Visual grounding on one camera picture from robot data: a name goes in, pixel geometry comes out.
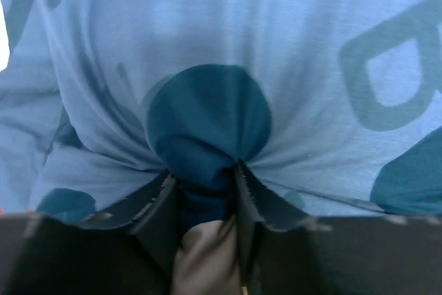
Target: patterned fabric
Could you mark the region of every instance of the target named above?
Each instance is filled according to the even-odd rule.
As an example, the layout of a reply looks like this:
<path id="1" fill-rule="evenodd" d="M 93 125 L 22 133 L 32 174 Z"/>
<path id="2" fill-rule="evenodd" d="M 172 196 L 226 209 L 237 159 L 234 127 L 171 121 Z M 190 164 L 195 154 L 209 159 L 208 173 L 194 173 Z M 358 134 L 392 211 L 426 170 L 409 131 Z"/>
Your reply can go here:
<path id="1" fill-rule="evenodd" d="M 244 160 L 314 215 L 442 214 L 442 0 L 1 2 L 6 212 L 81 220 L 169 169 L 192 253 Z"/>

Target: light blue cloth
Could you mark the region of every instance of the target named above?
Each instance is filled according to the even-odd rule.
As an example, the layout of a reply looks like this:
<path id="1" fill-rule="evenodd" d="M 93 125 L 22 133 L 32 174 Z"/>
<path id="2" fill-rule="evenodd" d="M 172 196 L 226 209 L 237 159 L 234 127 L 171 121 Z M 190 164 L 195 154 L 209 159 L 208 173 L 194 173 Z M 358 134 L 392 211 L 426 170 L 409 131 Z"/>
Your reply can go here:
<path id="1" fill-rule="evenodd" d="M 4 210 L 241 158 L 315 215 L 442 214 L 442 0 L 2 3 Z"/>

